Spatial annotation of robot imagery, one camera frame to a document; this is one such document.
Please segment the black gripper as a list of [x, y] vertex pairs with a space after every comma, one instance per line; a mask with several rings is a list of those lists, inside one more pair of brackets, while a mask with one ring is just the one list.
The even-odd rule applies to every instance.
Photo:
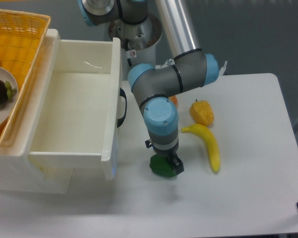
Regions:
[[156, 154], [163, 157], [168, 157], [167, 162], [170, 164], [176, 175], [184, 172], [183, 162], [176, 154], [179, 147], [178, 139], [168, 144], [157, 144], [149, 139], [145, 141], [145, 144], [147, 148], [153, 148]]

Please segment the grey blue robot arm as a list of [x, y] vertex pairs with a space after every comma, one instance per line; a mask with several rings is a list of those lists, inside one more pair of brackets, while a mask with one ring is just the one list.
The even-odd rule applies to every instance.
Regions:
[[123, 72], [149, 133], [152, 148], [180, 174], [177, 156], [178, 112], [170, 97], [215, 82], [219, 65], [197, 40], [187, 4], [158, 0], [159, 17], [149, 13], [146, 0], [81, 0], [88, 25], [109, 23], [111, 39], [121, 41]]

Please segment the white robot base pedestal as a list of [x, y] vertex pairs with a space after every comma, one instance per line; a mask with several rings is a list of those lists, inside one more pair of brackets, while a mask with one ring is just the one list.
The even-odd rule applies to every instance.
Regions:
[[156, 46], [162, 36], [162, 25], [159, 19], [149, 13], [146, 20], [138, 25], [129, 25], [121, 19], [110, 23], [110, 39], [121, 41], [121, 62], [123, 79], [129, 71], [140, 63], [156, 65]]

